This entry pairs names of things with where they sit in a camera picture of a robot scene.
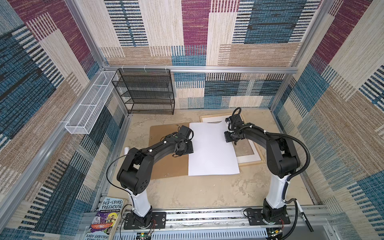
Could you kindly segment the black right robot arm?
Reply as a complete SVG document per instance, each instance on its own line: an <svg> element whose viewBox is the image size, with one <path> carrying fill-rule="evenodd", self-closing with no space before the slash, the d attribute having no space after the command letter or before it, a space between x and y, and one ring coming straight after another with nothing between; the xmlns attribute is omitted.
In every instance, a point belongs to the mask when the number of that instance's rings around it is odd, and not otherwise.
<svg viewBox="0 0 384 240"><path fill-rule="evenodd" d="M244 123L242 109L236 108L226 118L228 130L224 133L227 143L251 140L265 148L267 167L272 174L270 190L263 203L263 220L274 224L286 213L287 190L291 179L305 171L311 161L309 149L293 136L271 133L252 123Z"/></svg>

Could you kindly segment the black marker pen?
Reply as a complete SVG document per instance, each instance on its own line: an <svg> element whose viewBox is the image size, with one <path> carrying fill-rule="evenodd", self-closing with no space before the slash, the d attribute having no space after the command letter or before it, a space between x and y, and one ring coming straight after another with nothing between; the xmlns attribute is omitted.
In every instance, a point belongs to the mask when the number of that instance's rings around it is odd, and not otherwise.
<svg viewBox="0 0 384 240"><path fill-rule="evenodd" d="M306 216L306 214L305 214L305 212L304 212L304 210L303 210L303 208L300 205L298 200L296 200L296 204L297 204L298 210L299 210L299 212L300 212L300 214L302 216L303 221L306 223L306 225L307 225L308 229L310 230L310 232L313 233L314 229L313 229L312 225L310 224L310 221L308 220L308 218L307 218L307 216Z"/></svg>

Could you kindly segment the dark photo print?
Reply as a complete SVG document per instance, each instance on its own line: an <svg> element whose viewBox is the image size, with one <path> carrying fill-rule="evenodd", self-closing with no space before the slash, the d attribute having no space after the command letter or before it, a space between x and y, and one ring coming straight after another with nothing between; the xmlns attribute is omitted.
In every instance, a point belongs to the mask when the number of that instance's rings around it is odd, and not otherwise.
<svg viewBox="0 0 384 240"><path fill-rule="evenodd" d="M194 152L189 154L189 176L236 175L240 173L232 143L227 143L227 124L190 123Z"/></svg>

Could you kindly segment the colourful treehouse book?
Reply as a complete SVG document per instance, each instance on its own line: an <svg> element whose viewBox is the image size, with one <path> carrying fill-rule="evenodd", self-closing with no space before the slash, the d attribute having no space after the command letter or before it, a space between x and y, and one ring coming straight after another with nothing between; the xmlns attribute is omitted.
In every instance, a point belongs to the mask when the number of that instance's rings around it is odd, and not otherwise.
<svg viewBox="0 0 384 240"><path fill-rule="evenodd" d="M126 203L125 199L105 197L84 236L84 240L112 240Z"/></svg>

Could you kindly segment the brown frame backing board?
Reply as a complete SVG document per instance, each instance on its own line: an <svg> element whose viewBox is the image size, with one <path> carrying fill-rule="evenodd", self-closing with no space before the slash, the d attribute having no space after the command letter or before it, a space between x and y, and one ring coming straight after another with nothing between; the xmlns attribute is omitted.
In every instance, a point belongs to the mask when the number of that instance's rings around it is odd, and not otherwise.
<svg viewBox="0 0 384 240"><path fill-rule="evenodd" d="M149 146L158 143L164 136L177 132L182 125L189 127L189 123L151 126ZM151 180L187 176L188 165L188 155L177 158L174 158L172 154L167 155L154 164Z"/></svg>

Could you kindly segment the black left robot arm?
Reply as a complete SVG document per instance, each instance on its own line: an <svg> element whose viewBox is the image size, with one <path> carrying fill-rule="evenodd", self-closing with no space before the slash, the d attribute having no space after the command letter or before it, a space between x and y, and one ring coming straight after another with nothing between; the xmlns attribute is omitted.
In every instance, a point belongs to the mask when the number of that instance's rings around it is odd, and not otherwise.
<svg viewBox="0 0 384 240"><path fill-rule="evenodd" d="M160 142L144 149L132 148L122 156L124 161L117 172L120 186L112 183L107 169L106 178L109 184L129 194L132 210L123 220L124 230L153 230L166 227L166 212L156 212L149 203L147 187L150 183L155 163L172 155L181 157L194 152L192 139L194 132L182 125L177 132L171 133Z"/></svg>

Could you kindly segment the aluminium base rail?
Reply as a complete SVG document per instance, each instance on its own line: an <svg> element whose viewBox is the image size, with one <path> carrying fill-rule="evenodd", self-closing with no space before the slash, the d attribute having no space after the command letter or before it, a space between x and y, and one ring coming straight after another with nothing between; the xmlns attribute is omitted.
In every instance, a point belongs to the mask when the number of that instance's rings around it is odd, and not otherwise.
<svg viewBox="0 0 384 240"><path fill-rule="evenodd" d="M313 227L311 232L301 216L290 240L337 240L337 231L328 210L322 205L303 206ZM246 218L244 208L208 208L166 210L166 219L160 221L163 229L151 231L151 240L267 240L276 230L287 234L292 224L283 222L264 225L263 221Z"/></svg>

